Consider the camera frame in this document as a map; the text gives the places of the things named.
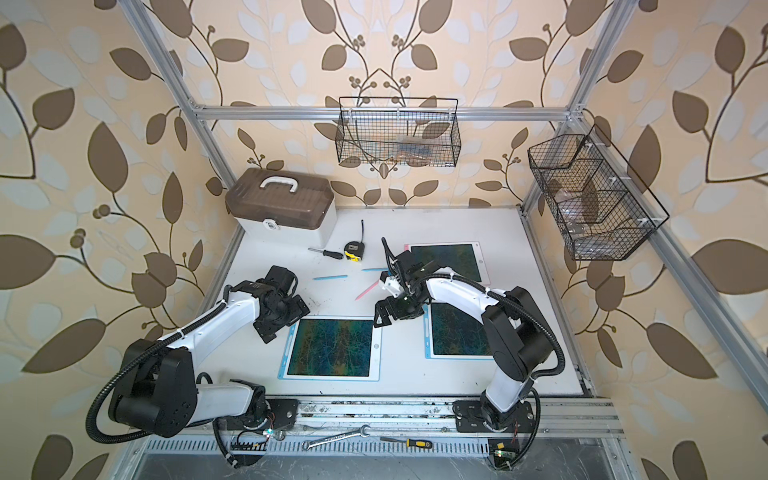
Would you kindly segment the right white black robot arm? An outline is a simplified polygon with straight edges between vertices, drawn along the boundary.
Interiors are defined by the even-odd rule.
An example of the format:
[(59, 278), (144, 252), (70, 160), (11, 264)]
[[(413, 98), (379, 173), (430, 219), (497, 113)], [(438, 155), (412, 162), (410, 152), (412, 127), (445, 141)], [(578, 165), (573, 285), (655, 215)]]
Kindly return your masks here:
[(510, 428), (537, 379), (565, 369), (562, 346), (522, 287), (494, 290), (448, 270), (408, 280), (383, 275), (382, 286), (390, 295), (375, 304), (376, 328), (414, 319), (433, 302), (448, 304), (482, 325), (496, 371), (481, 393), (479, 418), (492, 431)]

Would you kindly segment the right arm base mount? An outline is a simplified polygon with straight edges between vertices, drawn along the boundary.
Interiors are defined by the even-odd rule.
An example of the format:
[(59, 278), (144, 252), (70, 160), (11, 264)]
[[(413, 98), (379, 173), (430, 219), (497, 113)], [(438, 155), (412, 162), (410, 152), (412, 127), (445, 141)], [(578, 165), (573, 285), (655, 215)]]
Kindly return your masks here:
[(457, 400), (452, 404), (459, 433), (497, 433), (503, 438), (489, 441), (489, 461), (496, 470), (512, 471), (522, 462), (537, 437), (541, 423), (541, 398), (533, 391), (531, 400), (515, 403), (499, 412), (489, 400)]

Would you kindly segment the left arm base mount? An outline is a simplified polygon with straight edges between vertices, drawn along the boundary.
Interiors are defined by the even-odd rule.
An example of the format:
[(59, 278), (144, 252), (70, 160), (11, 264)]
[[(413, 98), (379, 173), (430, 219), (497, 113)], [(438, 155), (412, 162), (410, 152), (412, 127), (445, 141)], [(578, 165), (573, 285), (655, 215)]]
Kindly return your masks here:
[(269, 446), (283, 441), (297, 420), (297, 399), (267, 399), (254, 413), (220, 417), (213, 421), (216, 445), (230, 467), (255, 465)]

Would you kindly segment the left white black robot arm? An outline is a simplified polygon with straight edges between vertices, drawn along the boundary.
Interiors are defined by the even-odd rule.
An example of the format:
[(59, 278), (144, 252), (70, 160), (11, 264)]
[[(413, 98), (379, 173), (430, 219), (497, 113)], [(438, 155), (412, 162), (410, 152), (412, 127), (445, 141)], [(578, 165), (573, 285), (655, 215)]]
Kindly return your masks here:
[(186, 327), (125, 352), (113, 383), (108, 416), (144, 434), (170, 438), (195, 423), (222, 417), (260, 426), (268, 416), (265, 388), (244, 380), (197, 381), (196, 369), (229, 337), (252, 326), (264, 343), (310, 313), (291, 285), (243, 281)]

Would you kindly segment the pink stylus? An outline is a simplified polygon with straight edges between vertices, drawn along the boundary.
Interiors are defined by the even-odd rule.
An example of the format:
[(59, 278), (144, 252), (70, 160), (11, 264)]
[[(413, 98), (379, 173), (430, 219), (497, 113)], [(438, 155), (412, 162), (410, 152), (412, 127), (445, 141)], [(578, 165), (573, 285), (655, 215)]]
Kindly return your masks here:
[(366, 295), (368, 295), (371, 291), (378, 288), (380, 286), (380, 281), (376, 281), (373, 284), (371, 284), (369, 287), (367, 287), (364, 291), (362, 291), (359, 295), (355, 297), (355, 301), (359, 301), (363, 299)]

